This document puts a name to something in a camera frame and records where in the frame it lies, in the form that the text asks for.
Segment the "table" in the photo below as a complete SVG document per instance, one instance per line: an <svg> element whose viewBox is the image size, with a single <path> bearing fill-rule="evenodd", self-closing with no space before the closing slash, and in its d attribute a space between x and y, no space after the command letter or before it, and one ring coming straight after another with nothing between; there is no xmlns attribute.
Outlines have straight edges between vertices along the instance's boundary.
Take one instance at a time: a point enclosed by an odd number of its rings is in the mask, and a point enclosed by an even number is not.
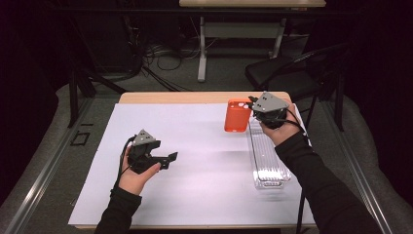
<svg viewBox="0 0 413 234"><path fill-rule="evenodd" d="M179 0L181 7L191 8L314 8L324 7L324 0ZM206 80L207 51L206 37L232 37L232 38L276 38L270 58L275 58L282 42L286 19L280 22L205 22L201 17L200 22L200 66L198 81Z"/></svg>
<svg viewBox="0 0 413 234"><path fill-rule="evenodd" d="M296 223L301 187L294 176L282 189L254 187L245 134L223 130L229 98L260 92L125 93L111 115L82 193L69 220L95 228L109 202L119 153L144 129L177 160L145 185L131 228L262 228ZM274 95L289 98L287 93ZM306 203L304 226L315 226Z"/></svg>

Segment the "person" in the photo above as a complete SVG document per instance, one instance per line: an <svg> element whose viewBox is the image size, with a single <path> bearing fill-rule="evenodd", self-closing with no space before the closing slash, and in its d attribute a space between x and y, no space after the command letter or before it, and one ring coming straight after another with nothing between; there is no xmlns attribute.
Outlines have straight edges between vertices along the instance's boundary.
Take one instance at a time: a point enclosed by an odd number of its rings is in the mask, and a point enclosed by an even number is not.
<svg viewBox="0 0 413 234"><path fill-rule="evenodd" d="M297 123L294 104L289 100L287 102L289 111L286 119ZM325 166L296 125L284 123L272 130L261 124L261 128L273 141L280 159L296 175L321 234L382 233L367 208L346 184ZM123 168L126 169L127 157L124 158ZM126 170L120 178L119 187L112 190L109 205L95 233L127 233L131 217L140 205L139 194L145 182L159 169L160 165L154 165L141 175Z"/></svg>

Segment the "chair leg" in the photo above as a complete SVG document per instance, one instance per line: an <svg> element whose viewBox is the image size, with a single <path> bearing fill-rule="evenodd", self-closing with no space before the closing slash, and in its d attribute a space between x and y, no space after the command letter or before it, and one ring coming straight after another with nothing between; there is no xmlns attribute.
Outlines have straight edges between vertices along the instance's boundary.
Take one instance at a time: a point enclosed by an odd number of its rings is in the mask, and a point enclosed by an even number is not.
<svg viewBox="0 0 413 234"><path fill-rule="evenodd" d="M318 97L317 95L313 96L313 100L312 100L311 106L310 106L310 111L309 111L309 114L307 115L306 123L304 124L304 127L306 127L307 130L308 130L309 125L310 125L310 120L311 120L311 116L313 114L314 106L316 105L317 97Z"/></svg>

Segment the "hand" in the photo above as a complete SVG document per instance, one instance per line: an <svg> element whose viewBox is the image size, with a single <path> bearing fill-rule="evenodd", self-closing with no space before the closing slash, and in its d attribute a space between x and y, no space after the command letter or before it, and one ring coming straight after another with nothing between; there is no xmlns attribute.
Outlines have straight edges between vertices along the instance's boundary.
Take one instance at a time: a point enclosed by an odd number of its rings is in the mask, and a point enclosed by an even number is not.
<svg viewBox="0 0 413 234"><path fill-rule="evenodd" d="M297 123L294 116L291 114L293 113L294 115L296 115L295 105L291 103L291 101L288 99L285 99L285 101L288 102L288 110L291 111L286 111L286 119ZM267 135L273 141L275 146L283 143L286 139L300 132L300 129L297 126L290 123L283 123L281 127L274 130L267 128L263 123L260 123L260 125L262 128L262 132L264 132L264 134Z"/></svg>
<svg viewBox="0 0 413 234"><path fill-rule="evenodd" d="M149 178L151 178L159 171L161 164L157 163L142 174L137 174L129 169L128 155L130 150L131 148L128 147L125 152L122 172L125 170L126 171L121 175L121 179L119 180L119 187L134 195L139 195L140 192L142 192L143 186L145 185L146 181L148 181Z"/></svg>

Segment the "clear plastic container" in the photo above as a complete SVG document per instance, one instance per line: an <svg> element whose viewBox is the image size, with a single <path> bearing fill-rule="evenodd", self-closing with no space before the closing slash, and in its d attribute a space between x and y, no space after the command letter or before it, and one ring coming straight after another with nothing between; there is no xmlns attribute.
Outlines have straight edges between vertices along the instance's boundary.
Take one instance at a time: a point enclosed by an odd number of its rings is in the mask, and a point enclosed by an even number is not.
<svg viewBox="0 0 413 234"><path fill-rule="evenodd" d="M249 119L246 130L255 188L282 188L292 173L280 160L273 142L262 132L259 122Z"/></svg>

